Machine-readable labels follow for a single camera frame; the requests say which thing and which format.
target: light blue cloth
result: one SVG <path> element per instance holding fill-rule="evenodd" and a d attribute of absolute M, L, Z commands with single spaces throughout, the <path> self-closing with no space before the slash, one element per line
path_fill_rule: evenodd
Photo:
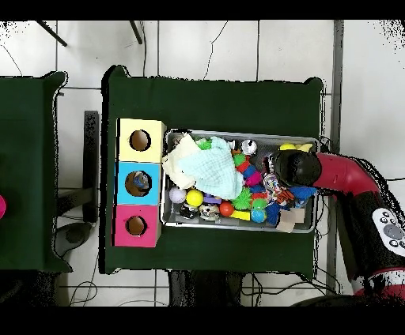
<path fill-rule="evenodd" d="M 182 158 L 178 166 L 184 174 L 195 178 L 196 189 L 233 200 L 242 191 L 244 177 L 235 168 L 229 144 L 215 136 L 211 140 L 211 149 Z"/>

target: pink box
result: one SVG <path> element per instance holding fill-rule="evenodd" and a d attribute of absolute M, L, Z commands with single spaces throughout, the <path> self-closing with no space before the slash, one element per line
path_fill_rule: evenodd
<path fill-rule="evenodd" d="M 127 220 L 140 216 L 146 222 L 146 230 L 140 236 L 134 236 L 127 230 Z M 153 248 L 161 234 L 159 208 L 156 205 L 117 205 L 115 218 L 115 247 Z"/>

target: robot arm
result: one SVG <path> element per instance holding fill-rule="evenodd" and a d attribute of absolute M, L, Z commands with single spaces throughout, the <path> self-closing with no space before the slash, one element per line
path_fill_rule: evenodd
<path fill-rule="evenodd" d="M 286 186 L 314 186 L 342 195 L 344 224 L 358 265 L 350 278 L 354 294 L 405 299 L 405 231 L 373 177 L 355 160 L 326 153 L 280 151 L 273 166 Z"/>

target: blue box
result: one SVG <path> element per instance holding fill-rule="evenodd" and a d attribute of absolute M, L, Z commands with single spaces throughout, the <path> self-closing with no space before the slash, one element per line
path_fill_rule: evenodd
<path fill-rule="evenodd" d="M 125 179 L 133 171 L 144 171 L 152 180 L 152 187 L 147 195 L 135 197 L 125 188 Z M 158 205 L 161 188 L 161 165 L 154 163 L 118 162 L 117 205 Z"/>

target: round hole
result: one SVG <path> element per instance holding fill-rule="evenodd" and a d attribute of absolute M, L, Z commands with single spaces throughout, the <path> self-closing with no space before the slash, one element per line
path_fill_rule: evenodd
<path fill-rule="evenodd" d="M 140 236 L 146 230 L 146 222 L 141 216 L 132 216 L 125 225 L 127 231 L 133 236 Z"/>
<path fill-rule="evenodd" d="M 133 171 L 125 178 L 125 189 L 134 197 L 145 197 L 152 188 L 152 179 L 144 171 Z"/>
<path fill-rule="evenodd" d="M 150 147 L 150 135 L 144 130 L 136 130 L 130 135 L 130 147 L 135 151 L 146 151 Z"/>

